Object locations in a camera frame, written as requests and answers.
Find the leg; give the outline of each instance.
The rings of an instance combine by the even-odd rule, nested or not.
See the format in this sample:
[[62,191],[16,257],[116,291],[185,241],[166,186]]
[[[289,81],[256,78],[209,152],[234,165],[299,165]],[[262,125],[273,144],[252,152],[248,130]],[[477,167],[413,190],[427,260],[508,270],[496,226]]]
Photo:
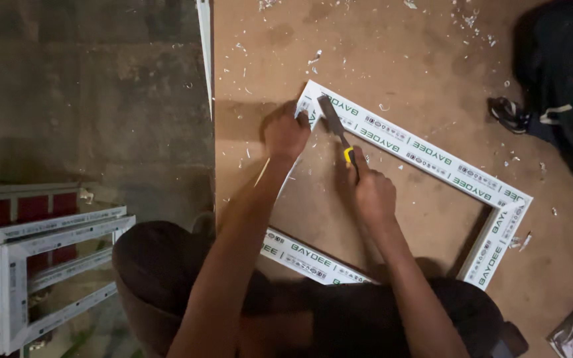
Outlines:
[[[463,281],[430,280],[471,357],[486,357],[503,318],[482,290]],[[410,357],[390,287],[371,284],[320,287],[314,293],[315,349],[346,357]]]
[[[162,221],[137,224],[116,242],[112,264],[118,293],[147,357],[167,354],[210,247],[208,237]],[[254,272],[243,311],[261,312],[269,294],[266,277]]]

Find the printed logo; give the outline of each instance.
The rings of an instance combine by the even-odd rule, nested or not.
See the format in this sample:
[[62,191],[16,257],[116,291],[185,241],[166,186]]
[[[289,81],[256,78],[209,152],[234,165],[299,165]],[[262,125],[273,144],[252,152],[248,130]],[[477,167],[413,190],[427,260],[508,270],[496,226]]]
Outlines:
[[351,107],[349,104],[345,104],[344,102],[340,102],[337,98],[333,98],[329,94],[326,94],[326,93],[322,93],[322,94],[328,96],[331,104],[333,104],[335,107],[338,107],[342,110],[345,110],[354,116],[357,116],[357,113],[360,113],[355,107]]
[[390,150],[395,151],[395,152],[399,152],[399,147],[397,145],[394,145],[393,143],[383,139],[382,137],[378,136],[377,134],[374,134],[373,132],[370,132],[364,128],[361,128],[360,134],[362,134],[362,136],[365,136],[366,138],[370,138],[371,140],[383,145],[387,149],[390,149]]
[[455,183],[455,184],[459,185],[460,187],[464,188],[465,190],[479,196],[480,198],[484,198],[486,200],[492,199],[492,195],[488,194],[485,191],[482,191],[481,189],[473,187],[470,183],[466,183],[465,181],[459,179],[458,177],[455,177],[455,179],[453,180],[453,183]]
[[420,151],[423,151],[424,153],[428,154],[431,157],[439,159],[440,161],[446,163],[447,165],[450,165],[452,163],[452,160],[450,158],[446,157],[445,155],[439,154],[439,152],[437,152],[436,150],[430,149],[419,142],[413,142],[413,147],[419,149]]

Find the concrete floor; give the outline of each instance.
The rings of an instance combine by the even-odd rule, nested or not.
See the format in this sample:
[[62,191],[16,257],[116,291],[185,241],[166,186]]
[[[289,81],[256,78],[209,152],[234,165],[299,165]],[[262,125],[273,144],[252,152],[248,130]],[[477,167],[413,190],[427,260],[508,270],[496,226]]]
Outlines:
[[[522,252],[506,253],[487,292],[529,342],[525,357],[553,356],[544,338],[573,309],[573,176],[552,146],[510,134],[486,114],[488,97],[520,99],[511,76],[511,31],[522,13],[542,1],[416,0],[416,10],[401,0],[269,3],[260,10],[254,2],[219,3],[214,9],[217,209],[264,165],[262,119],[298,98],[312,79],[534,197],[516,233],[524,238],[532,231],[533,238]],[[469,27],[464,17],[474,15]],[[318,50],[320,60],[308,66]],[[410,166],[399,171],[402,163],[392,156],[382,155],[379,162],[378,151],[368,150],[374,166],[398,188],[397,215],[413,253],[451,271],[488,212]],[[311,153],[307,148],[305,160],[314,158]],[[317,215],[325,222],[316,230],[324,224],[333,229],[344,214],[338,216],[341,206],[333,204],[334,187],[325,186],[330,172],[324,170],[330,169],[300,165],[272,222],[289,232],[296,227],[280,225]],[[300,183],[308,169],[322,173]],[[319,210],[324,214],[314,213]],[[363,248],[317,242],[313,226],[296,236],[365,266],[361,252],[354,254]],[[259,266],[275,276],[298,276],[264,257]]]
[[[213,205],[204,78],[192,0],[0,1],[0,182],[97,182],[139,221],[189,227]],[[90,327],[87,356],[136,350],[112,297],[44,356]]]

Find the plastic debris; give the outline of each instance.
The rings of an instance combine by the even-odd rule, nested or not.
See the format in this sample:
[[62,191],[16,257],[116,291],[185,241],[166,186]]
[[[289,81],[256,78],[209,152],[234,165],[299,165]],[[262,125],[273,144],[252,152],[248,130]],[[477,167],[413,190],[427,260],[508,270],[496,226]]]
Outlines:
[[86,204],[91,205],[94,200],[94,193],[87,191],[85,188],[81,188],[79,191],[79,199],[84,199]]
[[464,21],[466,22],[466,24],[467,24],[470,28],[473,28],[474,22],[477,20],[477,15],[474,14],[473,16],[470,16],[470,17],[465,17],[465,16],[461,15],[461,18],[464,19]]
[[530,243],[530,239],[532,239],[532,232],[531,231],[527,233],[527,237],[525,238],[525,241],[523,241],[523,246],[521,246],[521,248],[519,249],[519,252],[521,252],[525,249],[527,244]]
[[521,238],[513,237],[512,241],[510,241],[509,248],[517,248],[519,246],[521,246]]
[[411,9],[417,9],[417,5],[414,4],[414,0],[404,0],[404,5]]
[[318,51],[315,53],[315,56],[314,56],[313,60],[310,60],[310,61],[309,61],[309,65],[312,64],[312,63],[314,63],[314,62],[319,61],[321,54],[322,54],[322,50],[318,50]]
[[276,3],[276,0],[259,0],[258,2],[260,4],[258,12],[261,12],[262,10],[265,10],[266,8],[270,8],[271,6],[273,6],[273,4]]

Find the dark floor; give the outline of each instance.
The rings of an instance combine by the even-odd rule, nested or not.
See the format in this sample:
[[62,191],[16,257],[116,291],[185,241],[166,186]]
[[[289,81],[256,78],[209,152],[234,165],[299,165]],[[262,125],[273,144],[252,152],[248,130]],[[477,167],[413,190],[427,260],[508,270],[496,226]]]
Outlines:
[[0,182],[97,182],[139,221],[188,227],[213,148],[195,2],[0,0]]

